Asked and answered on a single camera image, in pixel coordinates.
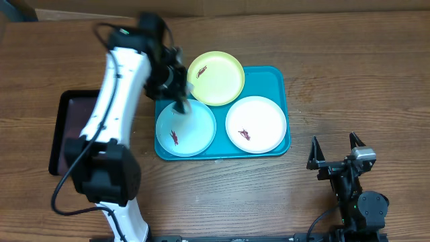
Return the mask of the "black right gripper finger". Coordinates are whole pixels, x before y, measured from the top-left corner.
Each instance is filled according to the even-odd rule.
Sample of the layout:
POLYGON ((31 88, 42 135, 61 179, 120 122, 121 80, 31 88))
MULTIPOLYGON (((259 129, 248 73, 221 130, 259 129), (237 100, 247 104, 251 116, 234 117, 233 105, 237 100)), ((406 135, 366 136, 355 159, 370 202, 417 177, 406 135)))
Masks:
POLYGON ((325 157, 316 136, 312 137, 311 150, 306 164, 307 169, 320 169, 325 163, 325 157))
POLYGON ((361 141, 361 139, 354 132, 351 132, 349 134, 349 141, 350 141, 351 149, 354 149, 356 147, 364 147, 365 146, 365 144, 361 141))

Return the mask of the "green and yellow sponge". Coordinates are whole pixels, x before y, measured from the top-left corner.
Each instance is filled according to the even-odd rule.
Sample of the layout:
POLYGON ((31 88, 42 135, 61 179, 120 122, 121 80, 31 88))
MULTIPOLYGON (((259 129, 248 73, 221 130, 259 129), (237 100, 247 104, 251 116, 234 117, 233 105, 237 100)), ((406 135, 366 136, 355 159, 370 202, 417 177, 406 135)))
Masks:
POLYGON ((192 111, 191 104, 187 98, 181 98, 173 102, 172 111, 176 114, 187 115, 192 111))

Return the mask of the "light blue plate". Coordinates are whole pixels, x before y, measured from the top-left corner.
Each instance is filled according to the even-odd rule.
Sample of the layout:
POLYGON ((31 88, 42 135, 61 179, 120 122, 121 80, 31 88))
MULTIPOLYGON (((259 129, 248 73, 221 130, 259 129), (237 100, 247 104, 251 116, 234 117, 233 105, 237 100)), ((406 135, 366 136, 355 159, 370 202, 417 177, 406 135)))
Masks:
POLYGON ((158 115, 155 140, 174 158, 193 157, 203 153, 216 134, 216 119, 211 109, 194 99, 185 107, 185 114, 176 112, 170 103, 158 115))

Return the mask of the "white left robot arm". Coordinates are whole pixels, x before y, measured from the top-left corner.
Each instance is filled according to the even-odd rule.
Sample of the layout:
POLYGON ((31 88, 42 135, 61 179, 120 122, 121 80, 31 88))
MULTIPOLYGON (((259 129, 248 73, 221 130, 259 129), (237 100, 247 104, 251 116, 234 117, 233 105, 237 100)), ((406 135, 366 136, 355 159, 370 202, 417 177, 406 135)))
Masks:
POLYGON ((69 165, 51 198, 56 198, 68 177, 78 193, 86 195, 93 207, 71 212, 101 211, 114 232, 114 241, 147 241, 148 224, 140 214, 137 193, 140 165, 130 150, 130 135, 141 94, 171 99, 178 114, 190 112, 186 69, 181 49, 165 46, 168 27, 155 30, 112 26, 108 40, 97 39, 106 49, 105 73, 89 120, 78 138, 68 138, 64 155, 69 165))

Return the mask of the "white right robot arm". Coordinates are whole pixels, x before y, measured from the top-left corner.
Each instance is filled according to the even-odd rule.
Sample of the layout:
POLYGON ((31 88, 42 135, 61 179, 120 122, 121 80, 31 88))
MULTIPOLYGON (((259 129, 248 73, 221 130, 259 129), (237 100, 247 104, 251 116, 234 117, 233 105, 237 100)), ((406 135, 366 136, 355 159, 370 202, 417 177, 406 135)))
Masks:
POLYGON ((342 161, 326 161, 317 138, 312 146, 306 168, 317 170, 317 179, 329 180, 337 198, 337 205, 321 214, 310 225, 307 241, 387 241, 380 229, 385 227, 389 199, 374 191, 363 191, 360 175, 369 172, 376 163, 373 148, 365 145, 356 133, 349 134, 351 152, 342 161), (333 225, 326 233, 314 234, 315 225, 325 216, 338 210, 342 224, 333 225))

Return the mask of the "blue plastic tray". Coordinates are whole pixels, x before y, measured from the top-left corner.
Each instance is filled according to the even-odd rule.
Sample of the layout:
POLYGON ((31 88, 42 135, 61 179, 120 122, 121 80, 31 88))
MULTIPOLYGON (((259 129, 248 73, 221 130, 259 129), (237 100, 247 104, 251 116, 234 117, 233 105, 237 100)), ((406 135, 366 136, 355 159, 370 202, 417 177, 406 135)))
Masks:
MULTIPOLYGON (((288 115, 284 77, 282 72, 272 66, 245 67, 245 85, 239 99, 248 96, 262 96, 275 102, 288 115)), ((204 159, 250 159, 253 157, 275 157, 281 156, 288 151, 291 145, 290 130, 274 150, 262 154, 251 154, 240 150, 228 138, 225 129, 226 115, 231 103, 225 106, 210 106, 216 119, 216 134, 211 145, 202 153, 189 157, 189 160, 204 159)))

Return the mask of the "black water tray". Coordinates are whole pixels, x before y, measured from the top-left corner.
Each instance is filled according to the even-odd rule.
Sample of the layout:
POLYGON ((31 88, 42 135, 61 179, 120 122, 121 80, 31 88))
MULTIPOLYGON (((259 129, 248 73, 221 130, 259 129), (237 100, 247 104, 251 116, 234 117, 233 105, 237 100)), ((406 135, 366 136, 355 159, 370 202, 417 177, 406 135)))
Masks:
POLYGON ((98 94, 99 90, 68 90, 61 95, 48 166, 51 175, 64 175, 67 172, 65 141, 79 138, 90 119, 98 94))

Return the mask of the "yellow-green plate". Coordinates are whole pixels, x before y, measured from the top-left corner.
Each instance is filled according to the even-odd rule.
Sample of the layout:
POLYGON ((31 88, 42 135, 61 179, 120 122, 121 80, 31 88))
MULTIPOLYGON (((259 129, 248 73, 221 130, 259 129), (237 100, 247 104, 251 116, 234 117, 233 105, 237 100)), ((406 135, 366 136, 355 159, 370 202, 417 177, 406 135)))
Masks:
POLYGON ((245 86, 245 72, 233 55, 210 51, 199 55, 187 70, 191 94, 209 106, 223 106, 234 101, 245 86))

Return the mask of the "white plate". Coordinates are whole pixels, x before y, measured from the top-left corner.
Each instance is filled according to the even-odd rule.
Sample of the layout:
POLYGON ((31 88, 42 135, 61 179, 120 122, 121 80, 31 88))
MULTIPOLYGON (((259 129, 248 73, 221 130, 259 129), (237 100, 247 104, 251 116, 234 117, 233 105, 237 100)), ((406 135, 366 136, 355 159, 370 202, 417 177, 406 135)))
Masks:
POLYGON ((234 103, 225 120, 230 141, 240 150, 260 154, 274 150, 287 132, 282 109, 266 97, 249 96, 234 103))

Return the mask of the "cardboard backdrop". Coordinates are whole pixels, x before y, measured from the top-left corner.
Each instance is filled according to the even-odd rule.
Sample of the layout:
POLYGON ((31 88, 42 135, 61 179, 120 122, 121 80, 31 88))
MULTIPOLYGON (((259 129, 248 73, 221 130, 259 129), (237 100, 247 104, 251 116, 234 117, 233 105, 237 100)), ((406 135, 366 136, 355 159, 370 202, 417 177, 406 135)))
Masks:
POLYGON ((213 17, 287 13, 425 11, 429 0, 28 0, 35 9, 134 17, 213 17))

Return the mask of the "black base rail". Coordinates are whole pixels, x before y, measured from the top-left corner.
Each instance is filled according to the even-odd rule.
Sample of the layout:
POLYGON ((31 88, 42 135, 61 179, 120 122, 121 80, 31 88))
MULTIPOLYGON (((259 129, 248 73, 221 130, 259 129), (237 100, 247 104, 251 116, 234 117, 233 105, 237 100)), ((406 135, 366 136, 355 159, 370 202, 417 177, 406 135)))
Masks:
MULTIPOLYGON (((94 238, 90 242, 114 242, 113 237, 94 238)), ((150 236, 146 242, 306 242, 306 241, 336 241, 329 239, 323 233, 312 234, 307 240, 306 233, 296 233, 289 236, 263 236, 263 237, 181 237, 179 235, 150 236)))

